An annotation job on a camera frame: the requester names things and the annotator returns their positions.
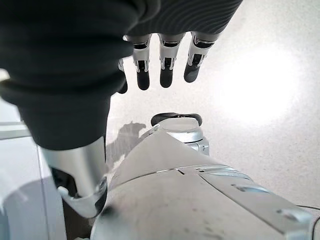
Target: gray floor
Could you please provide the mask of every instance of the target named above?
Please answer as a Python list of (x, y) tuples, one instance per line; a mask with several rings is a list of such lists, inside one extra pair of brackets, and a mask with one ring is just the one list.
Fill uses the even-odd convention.
[(216, 161), (293, 203), (320, 207), (319, 26), (319, 0), (244, 0), (192, 84), (183, 79), (190, 35), (184, 37), (169, 89), (160, 86), (153, 35), (150, 89), (138, 89), (128, 58), (128, 92), (112, 97), (111, 167), (139, 142), (153, 115), (199, 113)]

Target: black fabric sleeve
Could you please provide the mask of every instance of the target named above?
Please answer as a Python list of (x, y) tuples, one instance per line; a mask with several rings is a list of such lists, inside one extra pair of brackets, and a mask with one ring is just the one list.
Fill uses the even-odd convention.
[(15, 104), (46, 149), (85, 146), (105, 135), (110, 97), (124, 84), (123, 40), (157, 0), (2, 0), (0, 95)]

